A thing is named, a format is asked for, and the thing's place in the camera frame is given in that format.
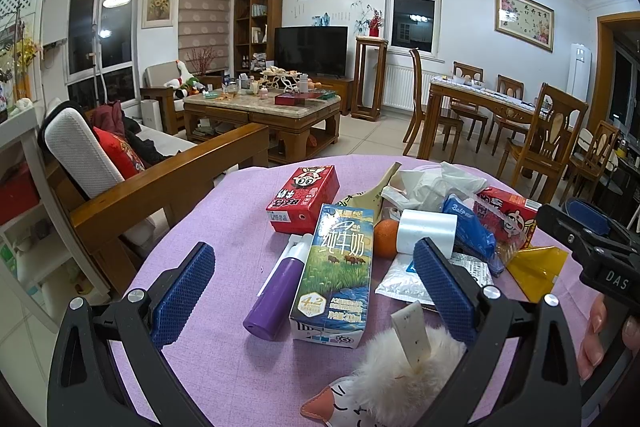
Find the white plastic bag roll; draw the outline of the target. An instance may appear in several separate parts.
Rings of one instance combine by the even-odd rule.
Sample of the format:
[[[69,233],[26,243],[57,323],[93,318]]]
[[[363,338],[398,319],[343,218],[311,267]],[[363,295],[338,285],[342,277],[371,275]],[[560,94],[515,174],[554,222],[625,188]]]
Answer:
[[[420,239],[431,239],[442,255],[449,259],[454,251],[458,217],[451,213],[404,210],[396,236],[398,254],[412,255]]]

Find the yellow foil wrapper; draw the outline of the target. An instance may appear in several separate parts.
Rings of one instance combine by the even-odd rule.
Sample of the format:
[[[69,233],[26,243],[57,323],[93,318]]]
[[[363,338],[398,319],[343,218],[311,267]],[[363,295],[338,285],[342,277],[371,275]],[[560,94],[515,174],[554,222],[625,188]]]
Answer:
[[[544,295],[551,293],[567,256],[566,251],[555,246],[521,249],[513,255],[506,269],[527,300],[538,303]]]

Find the blue green milk carton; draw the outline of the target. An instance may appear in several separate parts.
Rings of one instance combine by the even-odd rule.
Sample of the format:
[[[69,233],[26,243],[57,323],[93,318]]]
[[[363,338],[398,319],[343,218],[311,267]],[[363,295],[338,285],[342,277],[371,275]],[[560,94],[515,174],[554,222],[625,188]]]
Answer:
[[[290,312],[297,340],[355,349],[367,326],[374,211],[324,204]]]

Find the red milk carton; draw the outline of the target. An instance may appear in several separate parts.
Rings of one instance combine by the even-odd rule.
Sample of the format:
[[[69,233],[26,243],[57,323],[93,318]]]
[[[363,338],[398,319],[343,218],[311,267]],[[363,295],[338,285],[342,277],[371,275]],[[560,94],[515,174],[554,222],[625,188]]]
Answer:
[[[519,251],[533,239],[539,208],[533,199],[488,186],[475,195],[473,211],[480,224],[494,234],[498,246]]]
[[[332,204],[339,188],[334,166],[297,168],[266,207],[270,225],[278,233],[314,233],[321,207]]]

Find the white plastic pouch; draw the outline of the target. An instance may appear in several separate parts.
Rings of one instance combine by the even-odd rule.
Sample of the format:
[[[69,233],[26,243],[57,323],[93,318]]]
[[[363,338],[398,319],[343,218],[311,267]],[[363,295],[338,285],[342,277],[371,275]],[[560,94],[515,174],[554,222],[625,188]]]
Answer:
[[[453,253],[449,259],[452,265],[464,268],[480,287],[492,285],[494,281],[490,275],[488,265],[474,257]],[[385,277],[375,289],[376,295],[390,297],[403,303],[417,301],[425,309],[436,310],[433,300],[427,294],[426,288],[414,269],[413,257],[398,254],[390,265]]]

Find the blue snack wrapper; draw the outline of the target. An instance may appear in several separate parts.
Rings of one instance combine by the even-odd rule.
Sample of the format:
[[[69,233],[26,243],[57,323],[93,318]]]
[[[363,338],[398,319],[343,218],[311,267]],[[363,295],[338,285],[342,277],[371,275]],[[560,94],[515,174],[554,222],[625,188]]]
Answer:
[[[497,246],[495,235],[480,223],[477,215],[457,195],[450,194],[445,199],[442,213],[457,218],[454,251],[484,262],[494,259]]]

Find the orange fruit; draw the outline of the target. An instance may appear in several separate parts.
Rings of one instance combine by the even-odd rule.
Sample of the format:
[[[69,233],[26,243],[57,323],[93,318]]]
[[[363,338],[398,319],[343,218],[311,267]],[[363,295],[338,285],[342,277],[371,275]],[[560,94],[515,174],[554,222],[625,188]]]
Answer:
[[[375,257],[393,260],[397,255],[399,222],[385,219],[375,225],[373,231],[373,254]]]

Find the beige paper food bag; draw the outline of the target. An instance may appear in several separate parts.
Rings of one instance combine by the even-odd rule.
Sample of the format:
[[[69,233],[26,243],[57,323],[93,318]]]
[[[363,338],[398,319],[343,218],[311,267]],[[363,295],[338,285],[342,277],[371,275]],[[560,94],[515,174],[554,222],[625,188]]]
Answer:
[[[362,208],[369,209],[373,211],[373,223],[375,225],[381,221],[382,216],[382,207],[383,207],[383,190],[386,187],[390,180],[395,176],[396,172],[399,170],[401,163],[396,161],[393,166],[387,169],[383,178],[381,179],[375,187],[370,188],[370,190],[365,192],[359,192],[356,194],[349,194],[337,202],[337,205],[349,208]]]

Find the wooden sofa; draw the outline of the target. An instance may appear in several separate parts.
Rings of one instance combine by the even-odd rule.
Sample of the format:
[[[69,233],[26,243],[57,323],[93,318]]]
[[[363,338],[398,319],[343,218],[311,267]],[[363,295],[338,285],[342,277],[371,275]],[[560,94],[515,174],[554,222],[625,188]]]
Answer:
[[[68,231],[107,291],[121,296],[142,265],[130,232],[163,211],[166,233],[214,188],[231,167],[266,167],[269,132],[244,124],[194,145],[125,179],[99,143],[84,112],[72,102],[44,116],[38,142],[56,166],[48,180]]]

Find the wooden dining chair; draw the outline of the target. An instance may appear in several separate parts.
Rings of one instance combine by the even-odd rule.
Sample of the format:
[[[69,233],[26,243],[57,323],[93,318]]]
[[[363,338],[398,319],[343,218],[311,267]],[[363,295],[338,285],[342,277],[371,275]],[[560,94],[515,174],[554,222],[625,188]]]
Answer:
[[[413,111],[405,138],[402,140],[402,143],[405,144],[405,148],[402,153],[405,156],[410,152],[421,127],[426,127],[426,123],[428,121],[427,113],[431,108],[430,104],[423,104],[423,70],[420,51],[417,48],[412,48],[409,50],[409,54],[411,56],[413,71]],[[449,164],[453,164],[461,138],[463,122],[460,118],[449,116],[444,110],[441,110],[437,117],[432,118],[432,121],[434,121],[436,127],[442,126],[442,130],[444,130],[442,148],[446,148],[450,134],[451,132],[454,132],[454,142],[452,142],[448,158]]]
[[[515,166],[510,187],[515,187],[524,170],[536,173],[528,198],[550,204],[573,152],[588,104],[558,88],[543,83],[523,143],[509,139],[496,174],[503,173],[512,158]]]

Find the white air conditioner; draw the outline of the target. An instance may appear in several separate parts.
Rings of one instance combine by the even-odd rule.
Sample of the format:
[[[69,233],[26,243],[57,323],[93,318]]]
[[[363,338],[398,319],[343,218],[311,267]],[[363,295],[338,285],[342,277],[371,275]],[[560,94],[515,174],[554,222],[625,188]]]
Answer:
[[[566,92],[574,98],[587,101],[591,72],[592,53],[580,43],[570,45],[570,68],[566,84]]]

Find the wooden coffee table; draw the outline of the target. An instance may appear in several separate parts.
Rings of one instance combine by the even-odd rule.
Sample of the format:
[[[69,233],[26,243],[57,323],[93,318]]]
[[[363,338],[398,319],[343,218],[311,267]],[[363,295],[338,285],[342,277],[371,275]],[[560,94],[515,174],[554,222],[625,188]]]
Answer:
[[[183,124],[189,139],[205,141],[195,131],[201,119],[215,124],[263,124],[269,130],[269,160],[275,164],[314,158],[338,140],[341,98],[307,98],[304,105],[277,105],[275,93],[267,98],[237,94],[229,98],[192,95],[183,103]]]

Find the framed floral picture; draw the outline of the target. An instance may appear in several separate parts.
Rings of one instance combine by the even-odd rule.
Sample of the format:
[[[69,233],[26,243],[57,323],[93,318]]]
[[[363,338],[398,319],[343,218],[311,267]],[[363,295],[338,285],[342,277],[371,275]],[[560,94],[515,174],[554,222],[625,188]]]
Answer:
[[[552,52],[554,11],[533,0],[495,0],[495,31]]]

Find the wooden bookshelf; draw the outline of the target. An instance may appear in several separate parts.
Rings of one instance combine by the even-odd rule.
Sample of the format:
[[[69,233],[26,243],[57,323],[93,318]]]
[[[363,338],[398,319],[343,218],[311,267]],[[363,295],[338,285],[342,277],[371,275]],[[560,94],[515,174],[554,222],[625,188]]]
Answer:
[[[234,0],[233,72],[257,75],[274,62],[283,0]]]

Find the framed sunflower painting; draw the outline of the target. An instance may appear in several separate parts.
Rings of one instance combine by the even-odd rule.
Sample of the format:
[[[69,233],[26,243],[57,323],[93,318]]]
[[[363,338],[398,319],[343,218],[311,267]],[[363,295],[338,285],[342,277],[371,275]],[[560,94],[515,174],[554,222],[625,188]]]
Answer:
[[[175,23],[176,0],[143,0],[143,29],[172,27]]]

